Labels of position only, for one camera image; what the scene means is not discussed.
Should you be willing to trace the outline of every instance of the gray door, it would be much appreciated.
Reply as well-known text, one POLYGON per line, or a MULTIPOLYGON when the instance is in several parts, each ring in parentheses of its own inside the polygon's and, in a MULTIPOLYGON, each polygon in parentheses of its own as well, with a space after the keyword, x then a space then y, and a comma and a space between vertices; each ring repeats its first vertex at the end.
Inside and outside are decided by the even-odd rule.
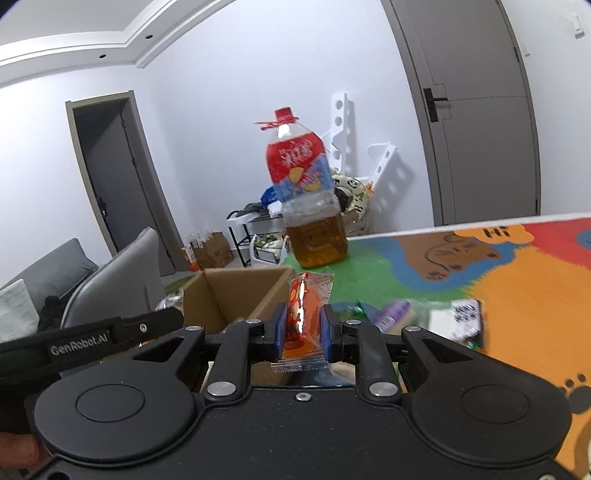
MULTIPOLYGON (((115 248, 129 245, 147 226, 158 232, 128 144, 123 120, 114 105, 111 111, 94 112, 90 126, 86 117, 76 118, 80 143, 92 187, 115 248)), ((160 238, 160 274, 176 272, 160 238)))
POLYGON ((536 215, 535 123, 499 4, 390 1, 423 94, 443 223, 536 215))

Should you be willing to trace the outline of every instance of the plastic bottle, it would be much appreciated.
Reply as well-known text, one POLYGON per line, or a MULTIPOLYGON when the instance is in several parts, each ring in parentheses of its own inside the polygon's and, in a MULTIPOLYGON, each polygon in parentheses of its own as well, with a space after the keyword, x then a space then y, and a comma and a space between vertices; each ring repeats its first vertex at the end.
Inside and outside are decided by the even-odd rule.
POLYGON ((295 258, 303 268, 341 260, 347 239, 322 140, 289 107, 276 110, 275 117, 262 127, 272 130, 267 167, 295 258))

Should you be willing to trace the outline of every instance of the brown box on floor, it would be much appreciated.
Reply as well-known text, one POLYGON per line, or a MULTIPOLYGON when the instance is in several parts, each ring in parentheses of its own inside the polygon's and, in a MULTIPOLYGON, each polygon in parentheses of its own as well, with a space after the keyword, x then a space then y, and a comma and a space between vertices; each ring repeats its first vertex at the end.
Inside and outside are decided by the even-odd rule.
MULTIPOLYGON (((280 302, 287 302, 292 267, 212 268, 182 286, 185 325, 201 325, 219 333, 238 318, 269 320, 280 302)), ((289 374, 271 371, 271 364, 252 366, 251 383, 284 385, 289 374)))
POLYGON ((215 232, 203 242, 203 247, 192 248, 201 268, 223 268, 234 260, 230 245, 221 232, 215 232))

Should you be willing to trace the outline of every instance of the amber liquid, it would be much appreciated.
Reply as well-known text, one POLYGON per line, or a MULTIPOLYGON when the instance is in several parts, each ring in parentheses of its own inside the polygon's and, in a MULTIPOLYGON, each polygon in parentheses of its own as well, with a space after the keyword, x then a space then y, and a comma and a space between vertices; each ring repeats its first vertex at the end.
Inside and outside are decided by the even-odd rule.
POLYGON ((287 228, 295 259, 303 268, 328 265, 347 256, 342 215, 287 228))

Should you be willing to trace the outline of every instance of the open doorway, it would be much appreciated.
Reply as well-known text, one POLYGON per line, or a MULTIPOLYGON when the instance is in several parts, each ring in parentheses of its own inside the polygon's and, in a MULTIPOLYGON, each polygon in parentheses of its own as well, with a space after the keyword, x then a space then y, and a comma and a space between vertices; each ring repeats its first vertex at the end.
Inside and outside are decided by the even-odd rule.
POLYGON ((160 237, 160 275, 186 270, 133 92, 66 102, 66 109, 80 172, 111 253, 149 226, 160 237))

